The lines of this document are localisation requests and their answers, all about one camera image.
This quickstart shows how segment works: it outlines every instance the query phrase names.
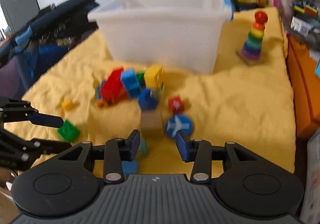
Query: teal block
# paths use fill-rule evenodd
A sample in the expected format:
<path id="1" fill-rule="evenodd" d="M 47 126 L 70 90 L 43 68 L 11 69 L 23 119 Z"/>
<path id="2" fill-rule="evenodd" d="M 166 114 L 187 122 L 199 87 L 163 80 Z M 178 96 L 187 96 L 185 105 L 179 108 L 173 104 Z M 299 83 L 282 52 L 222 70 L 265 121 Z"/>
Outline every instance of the teal block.
<path id="1" fill-rule="evenodd" d="M 261 49 L 261 42 L 256 42 L 250 39 L 250 37 L 247 37 L 247 40 L 245 41 L 248 46 L 254 49 Z"/>

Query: yellow blanket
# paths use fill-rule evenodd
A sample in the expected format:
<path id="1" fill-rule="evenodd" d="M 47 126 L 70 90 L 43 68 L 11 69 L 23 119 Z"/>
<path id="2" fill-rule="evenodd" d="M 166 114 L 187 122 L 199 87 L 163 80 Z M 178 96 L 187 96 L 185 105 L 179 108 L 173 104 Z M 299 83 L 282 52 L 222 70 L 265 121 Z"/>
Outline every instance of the yellow blanket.
<path id="1" fill-rule="evenodd" d="M 262 44 L 263 64 L 248 67 L 236 55 L 235 50 L 243 46 L 252 26 L 255 11 L 237 13 L 234 21 L 223 26 L 213 74 L 165 69 L 165 91 L 158 109 L 162 110 L 165 124 L 171 116 L 168 98 L 180 95 L 190 104 L 185 114 L 194 123 L 191 139 L 206 139 L 212 145 L 235 141 L 293 172 L 295 119 L 284 59 L 287 41 L 277 10 L 265 11 L 269 21 Z M 122 65 L 125 69 L 146 68 L 112 60 L 102 34 L 96 31 L 43 75 L 24 99 L 40 112 L 58 116 L 61 115 L 58 105 L 63 99 L 78 103 L 64 115 L 64 119 L 81 130 L 77 142 L 90 140 L 101 145 L 114 136 L 127 137 L 133 129 L 139 129 L 140 109 L 136 99 L 105 109 L 95 107 L 95 86 L 113 68 Z M 29 122 L 6 124 L 6 128 L 28 140 L 34 137 L 60 140 L 56 129 Z M 181 161 L 175 142 L 169 138 L 164 136 L 148 145 L 149 155 L 139 160 L 140 173 L 191 173 L 192 163 Z M 219 176 L 221 162 L 213 162 L 212 166 L 212 175 Z M 101 176 L 102 162 L 96 163 L 94 173 Z"/>

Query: red building block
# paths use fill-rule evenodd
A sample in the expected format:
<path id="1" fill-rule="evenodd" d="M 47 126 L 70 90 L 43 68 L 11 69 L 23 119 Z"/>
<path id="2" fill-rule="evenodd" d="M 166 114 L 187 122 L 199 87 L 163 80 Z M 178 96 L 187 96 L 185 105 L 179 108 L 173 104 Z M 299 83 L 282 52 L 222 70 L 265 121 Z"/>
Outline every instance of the red building block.
<path id="1" fill-rule="evenodd" d="M 184 103 L 182 102 L 179 96 L 169 98 L 168 104 L 169 104 L 170 110 L 172 110 L 174 114 L 182 113 L 184 111 Z"/>
<path id="2" fill-rule="evenodd" d="M 107 81 L 101 87 L 101 96 L 109 105 L 128 98 L 120 80 L 123 71 L 124 68 L 114 69 Z"/>

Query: gray cabinet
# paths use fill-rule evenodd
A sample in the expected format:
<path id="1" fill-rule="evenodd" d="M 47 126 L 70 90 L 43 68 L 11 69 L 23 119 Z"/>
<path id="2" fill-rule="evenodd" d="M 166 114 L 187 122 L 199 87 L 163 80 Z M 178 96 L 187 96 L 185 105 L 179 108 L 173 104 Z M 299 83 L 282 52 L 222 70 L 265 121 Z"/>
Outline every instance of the gray cabinet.
<path id="1" fill-rule="evenodd" d="M 37 0 L 0 0 L 0 4 L 12 33 L 21 29 L 39 12 Z"/>

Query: dark blue cloth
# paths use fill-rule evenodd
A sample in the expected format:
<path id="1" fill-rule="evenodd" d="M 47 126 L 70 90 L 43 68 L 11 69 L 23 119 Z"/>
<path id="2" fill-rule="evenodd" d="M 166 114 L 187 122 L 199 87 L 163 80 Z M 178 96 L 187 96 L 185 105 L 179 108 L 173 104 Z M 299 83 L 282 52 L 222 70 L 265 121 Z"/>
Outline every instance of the dark blue cloth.
<path id="1" fill-rule="evenodd" d="M 27 91 L 44 73 L 68 53 L 67 46 L 43 45 L 37 51 L 26 50 L 17 57 L 17 70 Z"/>

